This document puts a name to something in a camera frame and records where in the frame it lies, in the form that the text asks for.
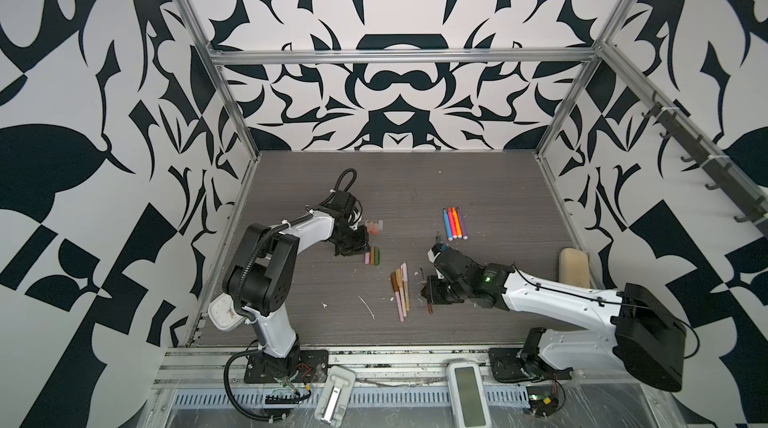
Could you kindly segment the blue marker pen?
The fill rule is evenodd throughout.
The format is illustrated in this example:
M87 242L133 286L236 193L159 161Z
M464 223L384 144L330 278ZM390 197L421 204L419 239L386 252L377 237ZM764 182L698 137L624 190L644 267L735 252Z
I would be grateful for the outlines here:
M442 214L443 214L443 221L445 225L447 239L448 241L452 241L454 240L454 236L453 236L453 230L451 226L451 218L449 217L448 211L445 208L442 209Z

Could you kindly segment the orange marker pen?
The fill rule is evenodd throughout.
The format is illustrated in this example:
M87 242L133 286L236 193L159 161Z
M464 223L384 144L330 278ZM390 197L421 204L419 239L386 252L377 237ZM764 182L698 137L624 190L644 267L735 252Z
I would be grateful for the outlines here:
M451 208L451 213L452 213L453 222L454 222L454 225L455 225L455 231L456 231L456 236L455 237L457 239L463 239L464 238L464 228L462 226L462 223L461 223L460 216L459 216L457 208L456 207L452 207Z

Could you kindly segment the purple marker pen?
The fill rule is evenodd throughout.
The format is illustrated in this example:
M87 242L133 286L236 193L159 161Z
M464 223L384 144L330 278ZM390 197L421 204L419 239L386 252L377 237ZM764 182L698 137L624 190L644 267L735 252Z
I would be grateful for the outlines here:
M456 216L457 216L457 219L458 219L457 224L459 225L459 227L461 229L462 238L464 240L468 240L469 234L468 234L468 230L467 230L467 227L466 227L466 221L464 220L463 214L462 214L461 210L458 207L455 208L455 211L456 211Z

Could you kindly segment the light pink marker pen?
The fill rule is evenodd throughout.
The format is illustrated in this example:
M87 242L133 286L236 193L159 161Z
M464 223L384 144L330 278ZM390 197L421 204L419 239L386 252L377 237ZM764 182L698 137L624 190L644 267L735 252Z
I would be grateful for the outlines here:
M405 309L405 316L407 317L410 311L410 296L409 296L409 284L408 284L408 267L407 263L403 262L400 266L403 305Z

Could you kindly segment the gold tan marker pen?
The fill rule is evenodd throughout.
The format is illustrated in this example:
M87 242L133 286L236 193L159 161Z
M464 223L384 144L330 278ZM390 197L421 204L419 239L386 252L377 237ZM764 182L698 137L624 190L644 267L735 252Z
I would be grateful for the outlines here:
M407 317L407 308L406 308L406 300L405 300L405 292L404 292L404 284L403 284L403 277L402 277L402 269L398 268L395 271L395 278L396 278L396 285L398 288L398 293L400 295L400 303L402 308L403 317Z

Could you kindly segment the red pink marker pen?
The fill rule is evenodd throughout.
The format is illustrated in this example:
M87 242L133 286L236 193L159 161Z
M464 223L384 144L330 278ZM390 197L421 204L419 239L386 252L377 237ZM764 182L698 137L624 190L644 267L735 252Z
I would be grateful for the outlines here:
M456 217L454 213L454 209L452 207L446 209L448 219L449 219L449 226L451 229L451 236L453 239L460 239L461 238L461 232L459 230L459 225L456 222Z

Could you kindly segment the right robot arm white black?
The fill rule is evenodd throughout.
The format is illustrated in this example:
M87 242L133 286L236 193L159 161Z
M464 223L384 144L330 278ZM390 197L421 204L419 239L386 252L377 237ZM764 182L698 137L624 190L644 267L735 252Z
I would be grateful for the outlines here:
M623 369L658 390L681 391L688 327L645 287L572 286L516 265L480 264L442 242L427 256L436 272L427 277L422 295L433 305L470 301L572 325L570 331L531 329L518 354L522 369Z

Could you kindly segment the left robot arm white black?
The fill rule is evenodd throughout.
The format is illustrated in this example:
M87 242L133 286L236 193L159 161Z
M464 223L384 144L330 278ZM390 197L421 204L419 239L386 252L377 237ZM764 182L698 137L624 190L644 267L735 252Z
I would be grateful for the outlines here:
M208 305L209 319L222 332L248 324L268 358L292 358L299 338L285 302L298 255L318 243L332 244L336 256L366 252L369 236L361 218L362 208L350 190L334 188L328 198L294 220L252 224L225 272L222 293Z

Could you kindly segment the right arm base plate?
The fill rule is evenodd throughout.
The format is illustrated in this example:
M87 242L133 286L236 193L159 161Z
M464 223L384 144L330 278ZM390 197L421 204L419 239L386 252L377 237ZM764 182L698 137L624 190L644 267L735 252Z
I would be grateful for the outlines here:
M488 356L492 377L499 383L571 380L574 371L554 368L533 348L490 348Z

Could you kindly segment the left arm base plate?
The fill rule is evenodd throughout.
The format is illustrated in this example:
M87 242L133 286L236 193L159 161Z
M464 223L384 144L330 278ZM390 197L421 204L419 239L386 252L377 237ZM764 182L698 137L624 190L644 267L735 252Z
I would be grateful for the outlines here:
M266 384L281 378L310 383L314 379L323 382L329 365L327 350L293 348L285 358L277 358L262 351L247 356L244 382Z

